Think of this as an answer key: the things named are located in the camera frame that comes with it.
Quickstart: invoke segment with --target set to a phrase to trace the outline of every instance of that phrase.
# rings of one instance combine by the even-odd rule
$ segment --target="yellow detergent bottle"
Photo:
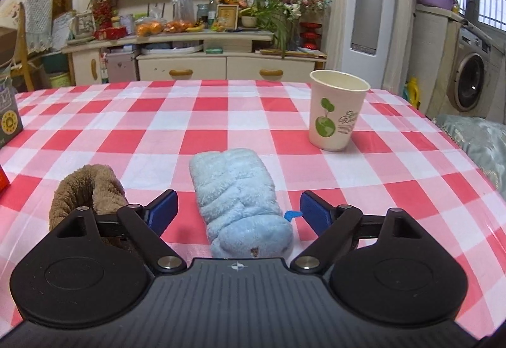
[[[411,77],[406,83],[406,90],[408,94],[408,102],[416,109],[420,108],[420,90],[418,89],[417,79]]]

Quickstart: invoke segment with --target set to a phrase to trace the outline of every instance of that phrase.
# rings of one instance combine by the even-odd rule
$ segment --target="table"
[[[283,210],[303,190],[367,214],[406,209],[464,267],[459,322],[477,337],[506,317],[506,204],[476,165],[406,101],[373,90],[341,153],[308,141],[307,84],[254,81],[135,82],[17,96],[25,130],[0,149],[12,185],[0,198],[0,332],[19,320],[9,293],[14,266],[47,233],[52,194],[85,164],[108,164],[130,202],[169,187],[179,214],[163,234],[191,262],[209,257],[188,164],[203,151],[247,147],[272,175]],[[294,255],[315,239],[293,221]]]

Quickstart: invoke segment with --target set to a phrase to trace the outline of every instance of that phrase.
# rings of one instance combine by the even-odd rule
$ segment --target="blue gripper pad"
[[[160,237],[178,215],[178,194],[167,190],[144,209],[146,224]]]
[[[321,198],[316,201],[310,194],[303,192],[300,196],[300,211],[302,217],[319,237],[332,225],[330,211],[334,207]]]

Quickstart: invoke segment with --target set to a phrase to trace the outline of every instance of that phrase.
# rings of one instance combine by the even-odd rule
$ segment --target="metal screw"
[[[181,261],[181,258],[173,256],[161,257],[158,260],[158,265],[160,265],[162,268],[165,268],[166,270],[174,270],[176,268],[179,268],[182,264],[183,261]]]
[[[295,261],[295,265],[303,270],[313,270],[320,266],[320,261],[315,257],[300,257]]]

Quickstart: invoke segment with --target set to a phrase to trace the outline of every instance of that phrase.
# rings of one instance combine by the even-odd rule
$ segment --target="green apple print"
[[[336,124],[330,118],[327,117],[328,113],[332,113],[336,107],[334,107],[327,98],[322,98],[321,106],[325,109],[325,116],[319,116],[316,119],[316,131],[323,138],[328,138],[334,135],[336,132]]]

